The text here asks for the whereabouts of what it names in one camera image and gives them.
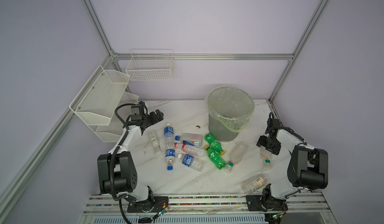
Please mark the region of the clear bottle green red cap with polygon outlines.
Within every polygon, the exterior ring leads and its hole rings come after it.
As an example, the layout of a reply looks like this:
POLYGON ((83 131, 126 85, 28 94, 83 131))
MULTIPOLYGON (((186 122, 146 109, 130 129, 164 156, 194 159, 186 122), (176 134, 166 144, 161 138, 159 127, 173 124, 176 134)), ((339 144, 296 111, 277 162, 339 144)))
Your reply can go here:
POLYGON ((238 143, 237 146, 233 149, 229 161, 224 166, 224 171, 230 173, 233 169, 233 166, 237 165, 242 160, 248 148, 249 146, 244 142, 238 143))

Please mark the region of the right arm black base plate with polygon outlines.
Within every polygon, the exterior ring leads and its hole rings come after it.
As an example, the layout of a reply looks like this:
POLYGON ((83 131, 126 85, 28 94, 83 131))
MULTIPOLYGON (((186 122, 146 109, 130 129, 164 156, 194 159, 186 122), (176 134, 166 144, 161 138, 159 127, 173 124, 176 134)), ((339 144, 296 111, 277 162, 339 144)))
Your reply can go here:
POLYGON ((275 199, 273 197, 263 197, 262 195, 246 196, 246 204, 250 212, 267 211, 287 211, 286 200, 275 199))

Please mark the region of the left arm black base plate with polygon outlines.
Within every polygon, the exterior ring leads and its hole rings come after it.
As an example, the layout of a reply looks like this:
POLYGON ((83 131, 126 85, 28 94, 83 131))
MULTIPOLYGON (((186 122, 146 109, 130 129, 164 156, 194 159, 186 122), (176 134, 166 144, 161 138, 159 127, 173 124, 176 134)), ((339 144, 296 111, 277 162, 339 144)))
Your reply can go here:
POLYGON ((167 196, 154 196, 154 198, 142 202, 129 204, 126 208, 128 213, 158 213, 168 206, 169 197, 167 196))

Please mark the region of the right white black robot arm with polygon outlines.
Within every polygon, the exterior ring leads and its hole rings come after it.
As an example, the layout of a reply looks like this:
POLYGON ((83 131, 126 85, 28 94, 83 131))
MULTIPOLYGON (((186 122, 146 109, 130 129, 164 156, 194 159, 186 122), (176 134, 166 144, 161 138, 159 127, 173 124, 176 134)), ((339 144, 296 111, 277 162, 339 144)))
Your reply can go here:
POLYGON ((290 152, 291 159, 286 176, 263 189, 261 204, 267 210, 281 208, 286 200, 302 189, 314 191, 325 189, 329 182, 329 156, 324 149, 317 149, 288 127, 274 127, 260 136, 258 147, 264 147, 273 155, 278 155, 281 146, 290 152))

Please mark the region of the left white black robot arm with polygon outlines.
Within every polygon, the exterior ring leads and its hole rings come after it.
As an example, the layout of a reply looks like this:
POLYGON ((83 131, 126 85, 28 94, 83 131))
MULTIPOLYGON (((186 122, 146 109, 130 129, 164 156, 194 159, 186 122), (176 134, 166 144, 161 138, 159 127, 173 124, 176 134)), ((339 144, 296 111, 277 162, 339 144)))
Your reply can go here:
POLYGON ((115 116, 123 124, 123 134, 117 144, 97 160, 100 192, 112 195, 115 201, 124 198, 144 202, 150 199, 150 187, 139 183, 129 148, 138 142, 146 128, 163 121, 164 114, 158 109, 149 114, 139 107, 133 110, 133 115, 127 119, 118 114, 118 109, 115 110, 115 116))

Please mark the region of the clear bottle green band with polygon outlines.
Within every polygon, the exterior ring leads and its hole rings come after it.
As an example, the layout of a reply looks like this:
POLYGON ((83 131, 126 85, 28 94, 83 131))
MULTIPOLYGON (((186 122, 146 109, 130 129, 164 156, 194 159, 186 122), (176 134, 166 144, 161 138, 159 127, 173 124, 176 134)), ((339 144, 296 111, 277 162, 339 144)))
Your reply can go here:
POLYGON ((267 149, 263 146, 260 147, 260 156, 263 161, 263 168, 264 169, 271 169, 272 164, 271 164, 271 159, 272 159, 272 153, 267 151, 267 149))

